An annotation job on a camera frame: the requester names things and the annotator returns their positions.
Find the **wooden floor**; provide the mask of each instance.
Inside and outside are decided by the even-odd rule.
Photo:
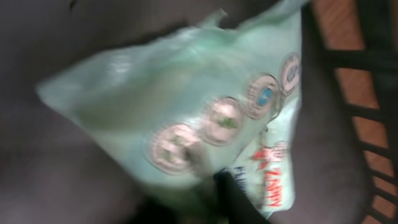
[[[359,34],[355,0],[313,0],[313,2],[329,48],[341,50],[364,49],[363,40]],[[368,108],[379,107],[368,72],[340,68],[336,71],[336,76],[345,93],[347,102]],[[363,141],[388,148],[383,124],[363,118],[353,118],[353,122],[358,136]],[[392,164],[389,160],[370,152],[365,153],[365,156],[373,169],[394,176]],[[374,178],[374,181],[378,187],[397,195],[395,186],[378,178]],[[395,205],[381,197],[375,198],[373,206],[388,217],[392,217],[396,209]],[[367,217],[364,223],[379,222],[372,217]]]

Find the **circular logo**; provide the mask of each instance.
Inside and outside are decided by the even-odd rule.
[[[291,94],[300,82],[301,66],[297,54],[292,54],[282,68],[282,87],[284,95]]]
[[[220,146],[232,140],[240,131],[243,113],[237,100],[222,98],[210,105],[204,119],[204,139]]]
[[[152,145],[152,162],[169,174],[182,174],[192,169],[203,146],[196,132],[186,124],[163,129]]]
[[[248,88],[248,108],[246,113],[252,119],[261,119],[269,111],[275,95],[278,91],[278,83],[271,75],[262,75],[254,80]]]

